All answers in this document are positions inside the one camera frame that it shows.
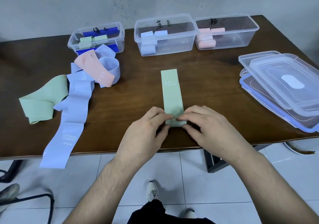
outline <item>pink resistance band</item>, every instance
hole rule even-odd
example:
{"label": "pink resistance band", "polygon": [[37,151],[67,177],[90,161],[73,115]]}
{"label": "pink resistance band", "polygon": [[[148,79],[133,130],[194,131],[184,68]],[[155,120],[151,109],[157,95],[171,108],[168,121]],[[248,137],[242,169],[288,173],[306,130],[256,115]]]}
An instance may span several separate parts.
{"label": "pink resistance band", "polygon": [[106,87],[112,86],[115,76],[104,68],[104,66],[98,60],[94,49],[79,55],[74,60],[74,63],[88,73],[98,83]]}

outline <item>finger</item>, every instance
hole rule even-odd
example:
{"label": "finger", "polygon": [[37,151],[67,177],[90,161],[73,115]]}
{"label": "finger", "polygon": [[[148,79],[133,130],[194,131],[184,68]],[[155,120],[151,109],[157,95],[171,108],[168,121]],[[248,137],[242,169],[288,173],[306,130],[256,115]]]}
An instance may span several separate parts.
{"label": "finger", "polygon": [[174,119],[174,116],[171,114],[159,113],[155,117],[150,119],[150,121],[154,124],[154,126],[159,127],[164,121],[172,119]]}
{"label": "finger", "polygon": [[164,142],[165,138],[168,135],[168,130],[170,129],[171,125],[165,125],[161,131],[157,134],[157,136],[155,137],[155,142],[156,145],[158,146],[158,148],[161,147],[162,143]]}
{"label": "finger", "polygon": [[184,111],[184,113],[191,113],[191,112],[202,114],[202,115],[207,115],[209,113],[209,111],[197,105],[189,107]]}
{"label": "finger", "polygon": [[203,139],[203,134],[196,130],[195,128],[193,128],[191,125],[188,124],[184,124],[181,126],[182,128],[184,128],[187,133],[198,143],[201,144],[202,139]]}
{"label": "finger", "polygon": [[211,108],[209,108],[209,107],[207,107],[207,106],[202,106],[202,108],[204,108],[204,109],[206,109],[206,110],[208,110],[208,111],[210,111],[210,112],[212,112],[212,113],[219,114],[217,111],[214,111],[213,109],[211,109]]}
{"label": "finger", "polygon": [[176,118],[178,121],[191,121],[192,123],[195,123],[199,127],[203,126],[203,115],[198,113],[184,113],[183,115]]}
{"label": "finger", "polygon": [[146,112],[146,114],[142,118],[151,119],[152,117],[156,116],[159,113],[165,113],[162,108],[159,107],[152,107],[151,109]]}

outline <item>shoe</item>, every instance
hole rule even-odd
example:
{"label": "shoe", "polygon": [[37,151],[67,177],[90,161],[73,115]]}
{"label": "shoe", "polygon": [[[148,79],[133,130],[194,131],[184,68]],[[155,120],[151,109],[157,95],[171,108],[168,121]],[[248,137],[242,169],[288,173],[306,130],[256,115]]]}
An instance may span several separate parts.
{"label": "shoe", "polygon": [[195,213],[194,210],[192,210],[192,209],[187,209],[187,210],[186,210],[186,213],[185,213],[185,215],[184,215],[184,218],[195,219],[195,218],[197,218],[197,215],[196,215],[196,213]]}
{"label": "shoe", "polygon": [[[7,188],[0,191],[0,202],[14,200],[18,196],[19,191],[19,184],[12,184],[8,186]],[[0,213],[3,212],[6,208],[8,208],[8,206],[10,205],[0,206]]]}
{"label": "shoe", "polygon": [[150,181],[146,187],[146,199],[147,202],[151,202],[152,200],[159,200],[159,189],[157,185]]}

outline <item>black pants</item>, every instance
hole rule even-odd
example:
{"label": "black pants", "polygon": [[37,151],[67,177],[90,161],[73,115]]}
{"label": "black pants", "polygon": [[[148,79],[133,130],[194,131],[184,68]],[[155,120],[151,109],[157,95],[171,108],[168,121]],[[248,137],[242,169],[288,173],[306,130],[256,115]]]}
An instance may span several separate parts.
{"label": "black pants", "polygon": [[165,214],[165,208],[159,200],[152,200],[141,209],[134,211],[127,224],[133,223],[215,224],[207,218],[186,219]]}

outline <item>hand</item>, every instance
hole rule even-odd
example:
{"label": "hand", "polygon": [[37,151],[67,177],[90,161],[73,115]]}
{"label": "hand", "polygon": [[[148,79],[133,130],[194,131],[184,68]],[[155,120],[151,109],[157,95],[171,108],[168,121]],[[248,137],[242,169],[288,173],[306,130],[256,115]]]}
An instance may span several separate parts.
{"label": "hand", "polygon": [[231,125],[227,119],[206,106],[187,108],[179,121],[191,121],[200,127],[201,132],[191,125],[184,124],[188,134],[209,153],[232,164],[241,153],[251,151],[253,147]]}
{"label": "hand", "polygon": [[158,127],[174,116],[158,107],[152,107],[126,130],[114,159],[130,167],[141,168],[161,147],[171,125],[165,125],[156,135]]}

